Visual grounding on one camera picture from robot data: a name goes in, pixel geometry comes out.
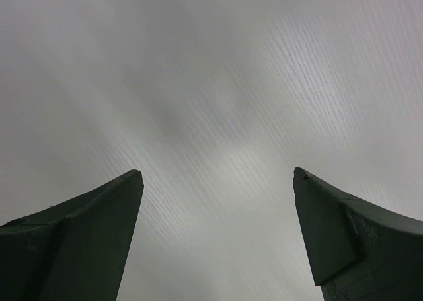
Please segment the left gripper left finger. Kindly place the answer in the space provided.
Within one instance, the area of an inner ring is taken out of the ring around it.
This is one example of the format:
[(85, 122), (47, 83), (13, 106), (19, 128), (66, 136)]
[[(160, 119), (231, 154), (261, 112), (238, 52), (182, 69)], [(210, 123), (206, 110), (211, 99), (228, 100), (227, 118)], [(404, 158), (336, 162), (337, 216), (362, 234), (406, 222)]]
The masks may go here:
[(131, 170), (1, 226), (2, 300), (116, 300), (143, 196)]

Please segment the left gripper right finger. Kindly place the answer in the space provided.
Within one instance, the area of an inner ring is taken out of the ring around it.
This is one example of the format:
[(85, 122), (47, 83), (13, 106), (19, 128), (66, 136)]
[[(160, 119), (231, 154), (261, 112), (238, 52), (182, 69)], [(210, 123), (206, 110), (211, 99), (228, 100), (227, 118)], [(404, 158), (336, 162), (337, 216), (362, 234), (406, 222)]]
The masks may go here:
[(295, 207), (325, 300), (421, 300), (422, 222), (296, 167)]

